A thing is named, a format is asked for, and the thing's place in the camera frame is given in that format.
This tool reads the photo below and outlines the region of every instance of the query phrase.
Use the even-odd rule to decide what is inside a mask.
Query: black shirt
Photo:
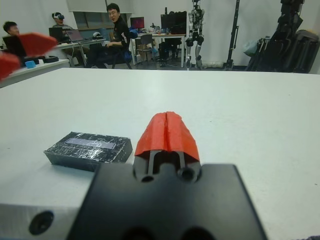
[[[130,44],[129,28],[126,22],[120,16],[118,21],[114,23],[113,31],[116,42],[121,42],[124,48],[128,48]]]

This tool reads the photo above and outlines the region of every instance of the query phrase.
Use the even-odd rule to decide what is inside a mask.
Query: window
[[[79,30],[112,29],[113,23],[105,12],[74,12],[74,18]]]

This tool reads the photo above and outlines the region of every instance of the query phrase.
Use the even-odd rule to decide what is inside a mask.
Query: black box
[[[125,163],[130,138],[70,132],[44,153],[53,165],[94,172],[100,163]]]

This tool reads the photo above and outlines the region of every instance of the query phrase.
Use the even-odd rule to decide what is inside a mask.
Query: white wall
[[[2,25],[6,21],[18,24],[20,33],[38,32],[49,34],[49,28],[55,25],[52,13],[64,15],[64,23],[77,28],[73,12],[69,12],[66,0],[0,0],[0,37],[7,35]],[[66,59],[61,51],[52,51],[50,55]]]
[[[242,53],[242,46],[247,41],[273,35],[281,6],[281,0],[240,0],[237,49],[232,55],[236,65],[247,65],[250,60]],[[168,12],[177,12],[190,11],[193,6],[191,0],[133,0],[132,16],[144,17],[146,27],[152,23],[161,26],[160,14],[164,14],[165,7],[168,7]],[[226,62],[235,7],[236,0],[201,0],[201,8],[205,10],[201,50],[203,61]],[[301,13],[304,19],[301,28],[320,32],[319,11],[320,0],[306,0]]]

